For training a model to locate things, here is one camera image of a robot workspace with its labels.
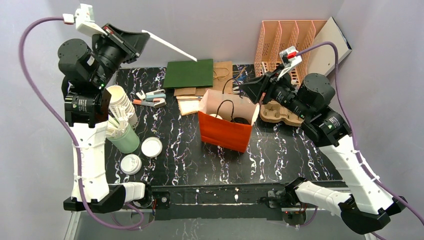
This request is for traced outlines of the orange paper bag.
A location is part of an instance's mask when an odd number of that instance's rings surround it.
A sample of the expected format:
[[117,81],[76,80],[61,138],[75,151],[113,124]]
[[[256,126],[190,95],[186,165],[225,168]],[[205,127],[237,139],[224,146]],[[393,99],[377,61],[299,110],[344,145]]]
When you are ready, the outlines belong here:
[[[260,105],[252,103],[246,96],[224,93],[224,89],[209,89],[203,95],[197,112],[201,140],[244,153],[259,112]],[[222,119],[211,117],[210,114],[220,115]],[[236,117],[247,119],[250,125],[231,122]]]

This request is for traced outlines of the white lids partial stack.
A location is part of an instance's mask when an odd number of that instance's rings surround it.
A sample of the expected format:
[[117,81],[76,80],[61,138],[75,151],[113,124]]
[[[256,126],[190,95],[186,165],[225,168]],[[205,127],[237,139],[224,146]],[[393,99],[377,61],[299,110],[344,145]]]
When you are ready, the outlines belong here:
[[162,142],[157,137],[148,137],[141,145],[141,152],[148,158],[157,157],[162,152],[162,149]]

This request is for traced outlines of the single white cup lid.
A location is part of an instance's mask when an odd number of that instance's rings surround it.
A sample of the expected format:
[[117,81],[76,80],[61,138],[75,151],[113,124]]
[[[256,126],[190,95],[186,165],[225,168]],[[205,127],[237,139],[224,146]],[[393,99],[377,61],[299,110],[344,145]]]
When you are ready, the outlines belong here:
[[222,120],[222,119],[223,119],[220,115],[215,114],[215,113],[210,114],[210,116],[211,116],[211,117],[213,117],[213,118],[216,118],[216,119],[220,119],[220,120]]

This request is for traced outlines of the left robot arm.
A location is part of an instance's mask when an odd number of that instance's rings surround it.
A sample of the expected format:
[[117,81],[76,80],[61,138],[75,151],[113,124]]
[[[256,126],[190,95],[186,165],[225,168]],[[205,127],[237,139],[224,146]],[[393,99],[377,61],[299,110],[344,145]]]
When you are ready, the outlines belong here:
[[73,146],[74,183],[63,201],[66,211],[111,213],[125,203],[146,198],[144,182],[109,184],[105,168],[105,141],[111,94],[106,85],[123,63],[141,55],[150,35],[128,32],[106,24],[91,45],[73,38],[57,51],[63,73],[64,121]]

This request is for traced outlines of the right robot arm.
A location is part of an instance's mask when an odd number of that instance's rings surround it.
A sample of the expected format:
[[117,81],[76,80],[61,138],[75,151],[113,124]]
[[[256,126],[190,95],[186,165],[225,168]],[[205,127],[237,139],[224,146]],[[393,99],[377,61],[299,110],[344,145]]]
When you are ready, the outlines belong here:
[[382,189],[377,178],[364,170],[366,162],[358,160],[351,128],[329,106],[336,91],[325,75],[310,73],[295,89],[288,74],[278,78],[276,72],[267,72],[239,88],[254,103],[273,100],[300,117],[304,134],[332,162],[349,188],[348,193],[339,192],[299,177],[286,185],[281,195],[272,196],[271,201],[325,209],[360,235],[383,229],[392,215],[405,209],[402,200]]

